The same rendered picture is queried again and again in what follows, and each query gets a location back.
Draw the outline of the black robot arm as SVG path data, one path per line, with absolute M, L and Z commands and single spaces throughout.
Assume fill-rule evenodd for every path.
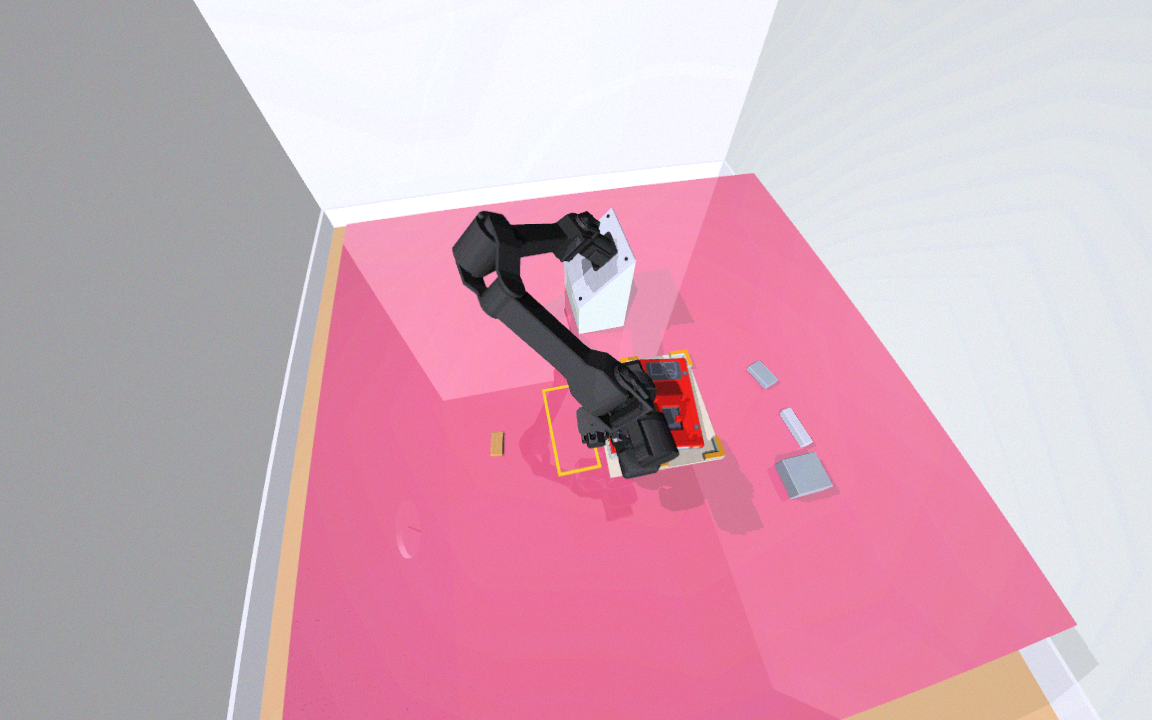
M 582 343 L 525 290 L 520 275 L 521 258 L 544 252 L 561 263 L 581 253 L 594 272 L 602 268 L 617 249 L 611 232 L 599 228 L 589 211 L 571 211 L 556 223 L 509 223 L 502 213 L 479 211 L 452 252 L 462 283 L 476 293 L 483 313 L 507 325 L 564 376 L 582 406 L 576 411 L 582 445 L 604 447 L 605 439 L 620 438 L 620 429 L 626 429 L 641 467 L 654 468 L 677 457 L 679 448 L 666 415 L 657 411 L 652 377 L 641 361 L 620 363 Z M 492 272 L 497 278 L 486 287 L 483 276 Z

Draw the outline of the yellow rectangular outline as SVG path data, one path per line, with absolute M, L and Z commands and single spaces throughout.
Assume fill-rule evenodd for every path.
M 550 425 L 550 409 L 548 409 L 548 404 L 547 404 L 547 395 L 545 395 L 545 392 L 552 391 L 552 389 L 563 389 L 563 388 L 568 388 L 568 387 L 570 387 L 570 386 L 559 386 L 559 387 L 553 387 L 553 388 L 548 388 L 548 389 L 541 389 L 543 397 L 544 397 L 545 409 L 547 409 L 548 425 Z M 594 448 L 596 462 L 598 462 L 598 465 L 596 465 L 593 468 L 582 468 L 579 470 L 573 470 L 573 471 L 561 471 L 561 467 L 559 467 L 559 461 L 558 461 L 556 439 L 554 439 L 552 425 L 550 425 L 550 439 L 552 439 L 552 446 L 553 446 L 553 450 L 554 450 L 554 456 L 556 456 L 558 477 L 561 477 L 561 475 L 566 475 L 566 473 L 579 473 L 579 471 L 589 471 L 589 470 L 594 470 L 594 469 L 598 469 L 598 468 L 602 468 L 602 462 L 600 462 L 600 458 L 599 458 L 599 455 L 598 455 L 598 450 L 596 450 L 596 448 Z

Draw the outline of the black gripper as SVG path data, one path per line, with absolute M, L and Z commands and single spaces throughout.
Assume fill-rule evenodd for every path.
M 620 434 L 622 437 L 622 441 L 614 442 L 614 450 L 616 450 L 617 460 L 620 460 L 620 468 L 623 477 L 626 477 L 626 479 L 630 479 L 634 477 L 644 477 L 644 475 L 647 473 L 657 473 L 660 465 L 654 468 L 641 467 L 639 461 L 637 461 L 635 455 L 630 435 L 628 435 L 628 430 L 620 429 Z

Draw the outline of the white rectangular bar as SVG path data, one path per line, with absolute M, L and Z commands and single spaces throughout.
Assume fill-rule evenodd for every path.
M 801 424 L 801 420 L 797 419 L 797 416 L 794 414 L 794 411 L 791 411 L 791 407 L 787 407 L 787 409 L 782 410 L 780 416 L 782 416 L 782 419 L 786 423 L 786 427 L 790 430 L 791 435 L 794 435 L 794 438 L 797 439 L 797 445 L 799 445 L 799 447 L 813 442 L 812 437 L 810 437 L 806 433 L 806 430 L 804 430 L 803 424 Z

